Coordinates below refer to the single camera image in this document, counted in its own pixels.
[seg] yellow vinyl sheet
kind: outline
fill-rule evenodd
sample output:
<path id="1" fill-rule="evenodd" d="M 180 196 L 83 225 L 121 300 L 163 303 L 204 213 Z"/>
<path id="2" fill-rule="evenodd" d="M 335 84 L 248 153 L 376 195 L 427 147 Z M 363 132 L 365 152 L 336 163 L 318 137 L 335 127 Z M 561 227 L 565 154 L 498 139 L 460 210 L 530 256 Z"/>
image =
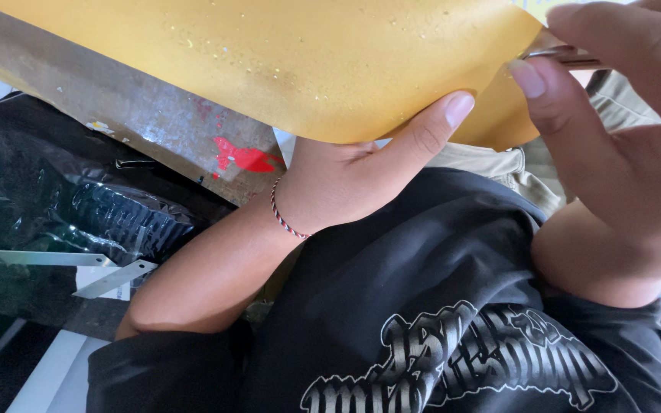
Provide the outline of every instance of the yellow vinyl sheet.
<path id="1" fill-rule="evenodd" d="M 510 0 L 0 0 L 0 11 L 273 127 L 379 138 L 446 93 L 456 142 L 536 136 L 503 70 L 541 24 Z"/>

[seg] person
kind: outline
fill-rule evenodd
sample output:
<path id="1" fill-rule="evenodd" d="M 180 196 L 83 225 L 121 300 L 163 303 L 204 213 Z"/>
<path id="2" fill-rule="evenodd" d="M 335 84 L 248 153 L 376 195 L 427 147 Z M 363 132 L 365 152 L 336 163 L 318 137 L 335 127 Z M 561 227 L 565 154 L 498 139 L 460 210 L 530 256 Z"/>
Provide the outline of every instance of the person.
<path id="1" fill-rule="evenodd" d="M 661 11 L 548 23 L 661 116 Z M 88 410 L 661 411 L 661 125 L 607 133 L 556 62 L 510 71 L 578 201 L 545 221 L 482 176 L 423 169 L 473 108 L 462 91 L 381 149 L 300 139 L 273 197 L 140 289 L 90 357 Z M 247 349 L 234 322 L 313 233 Z"/>

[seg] sleeve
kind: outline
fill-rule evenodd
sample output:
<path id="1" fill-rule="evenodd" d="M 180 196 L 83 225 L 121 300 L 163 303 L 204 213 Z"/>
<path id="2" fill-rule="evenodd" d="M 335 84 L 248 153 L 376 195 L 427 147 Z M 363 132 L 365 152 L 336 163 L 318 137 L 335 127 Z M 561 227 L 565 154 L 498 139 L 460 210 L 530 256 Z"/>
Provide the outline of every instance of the sleeve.
<path id="1" fill-rule="evenodd" d="M 142 333 L 88 359 L 88 413 L 232 411 L 240 361 L 227 332 Z"/>
<path id="2" fill-rule="evenodd" d="M 570 295 L 543 304 L 606 364 L 641 411 L 661 411 L 661 298 L 635 309 Z"/>

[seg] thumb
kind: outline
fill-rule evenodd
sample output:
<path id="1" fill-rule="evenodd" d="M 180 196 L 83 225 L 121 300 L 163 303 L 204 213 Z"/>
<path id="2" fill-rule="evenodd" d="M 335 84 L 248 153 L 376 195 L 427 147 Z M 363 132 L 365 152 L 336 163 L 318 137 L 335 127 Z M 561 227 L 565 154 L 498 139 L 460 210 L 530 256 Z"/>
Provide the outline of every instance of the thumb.
<path id="1" fill-rule="evenodd" d="M 451 135 L 473 110 L 471 93 L 458 90 L 435 101 L 418 113 L 389 144 L 369 159 L 374 167 L 409 175 L 412 179 L 437 155 Z"/>
<path id="2" fill-rule="evenodd" d="M 599 185 L 624 160 L 583 86 L 554 60 L 514 60 L 509 71 L 527 97 L 529 117 L 555 161 L 560 179 L 578 196 Z"/>

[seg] wooden table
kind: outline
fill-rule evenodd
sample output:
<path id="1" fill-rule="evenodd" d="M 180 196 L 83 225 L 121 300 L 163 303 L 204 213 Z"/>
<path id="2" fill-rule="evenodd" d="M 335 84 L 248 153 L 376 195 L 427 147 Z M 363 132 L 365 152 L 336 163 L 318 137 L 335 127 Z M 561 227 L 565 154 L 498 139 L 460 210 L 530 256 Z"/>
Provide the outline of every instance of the wooden table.
<path id="1" fill-rule="evenodd" d="M 4 13 L 0 80 L 239 206 L 285 171 L 268 125 Z"/>

